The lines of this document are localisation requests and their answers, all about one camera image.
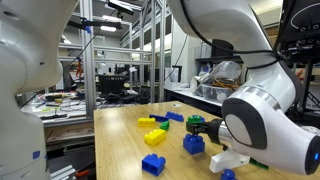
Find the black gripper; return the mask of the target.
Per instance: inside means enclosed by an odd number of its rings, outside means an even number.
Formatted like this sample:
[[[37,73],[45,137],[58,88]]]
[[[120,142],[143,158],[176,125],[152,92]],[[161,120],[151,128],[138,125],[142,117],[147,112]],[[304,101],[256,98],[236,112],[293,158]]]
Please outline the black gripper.
[[[222,122],[222,119],[213,119],[210,122],[202,122],[200,125],[187,122],[186,130],[191,134],[205,133],[213,143],[220,144],[219,128]]]

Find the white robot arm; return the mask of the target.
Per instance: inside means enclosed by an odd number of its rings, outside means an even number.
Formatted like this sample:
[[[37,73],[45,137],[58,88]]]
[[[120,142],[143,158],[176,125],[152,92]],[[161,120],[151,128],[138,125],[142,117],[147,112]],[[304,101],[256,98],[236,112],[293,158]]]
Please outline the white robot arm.
[[[247,0],[167,0],[183,31],[231,43],[249,69],[246,83],[222,104],[235,152],[299,175],[313,174],[319,138],[286,111],[301,84],[278,60]],[[42,120],[22,112],[21,93],[56,84],[58,44],[79,0],[0,0],[1,179],[50,180]]]

